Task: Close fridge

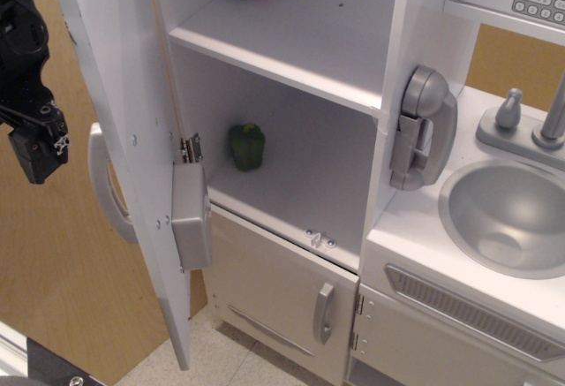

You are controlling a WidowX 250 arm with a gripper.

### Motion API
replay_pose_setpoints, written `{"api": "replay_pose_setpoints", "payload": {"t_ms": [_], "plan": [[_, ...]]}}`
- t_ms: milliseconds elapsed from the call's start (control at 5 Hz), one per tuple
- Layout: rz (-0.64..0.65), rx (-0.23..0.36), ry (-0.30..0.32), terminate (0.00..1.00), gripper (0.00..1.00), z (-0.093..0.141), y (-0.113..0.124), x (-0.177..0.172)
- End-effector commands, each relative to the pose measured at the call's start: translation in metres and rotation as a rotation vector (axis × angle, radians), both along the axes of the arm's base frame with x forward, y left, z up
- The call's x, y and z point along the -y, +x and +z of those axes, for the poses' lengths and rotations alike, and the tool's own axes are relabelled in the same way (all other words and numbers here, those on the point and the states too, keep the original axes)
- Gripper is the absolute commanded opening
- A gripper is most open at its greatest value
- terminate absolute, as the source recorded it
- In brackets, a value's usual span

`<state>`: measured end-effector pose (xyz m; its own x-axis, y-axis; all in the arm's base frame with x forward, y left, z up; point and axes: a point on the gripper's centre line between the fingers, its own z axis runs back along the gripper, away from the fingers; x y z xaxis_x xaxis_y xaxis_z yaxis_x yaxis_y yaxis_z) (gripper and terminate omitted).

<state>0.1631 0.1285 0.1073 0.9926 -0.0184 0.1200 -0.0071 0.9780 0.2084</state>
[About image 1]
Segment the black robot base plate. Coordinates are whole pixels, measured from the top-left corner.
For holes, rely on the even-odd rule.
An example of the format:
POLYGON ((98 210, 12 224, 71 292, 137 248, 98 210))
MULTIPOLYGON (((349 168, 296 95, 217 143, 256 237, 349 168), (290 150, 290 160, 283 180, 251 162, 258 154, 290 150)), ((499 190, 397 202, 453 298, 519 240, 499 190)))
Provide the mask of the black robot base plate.
POLYGON ((2 385, 104 385, 32 338, 25 342, 1 340, 2 385))

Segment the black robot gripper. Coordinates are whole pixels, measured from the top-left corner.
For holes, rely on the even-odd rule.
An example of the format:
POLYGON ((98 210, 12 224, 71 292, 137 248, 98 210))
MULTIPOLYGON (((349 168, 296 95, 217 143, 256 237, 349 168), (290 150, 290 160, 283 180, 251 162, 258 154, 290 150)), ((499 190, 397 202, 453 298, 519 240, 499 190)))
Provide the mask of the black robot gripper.
POLYGON ((70 146, 64 114, 41 80, 48 59, 49 31, 34 0, 1 0, 1 121, 17 128, 9 141, 34 185, 68 163, 70 146))

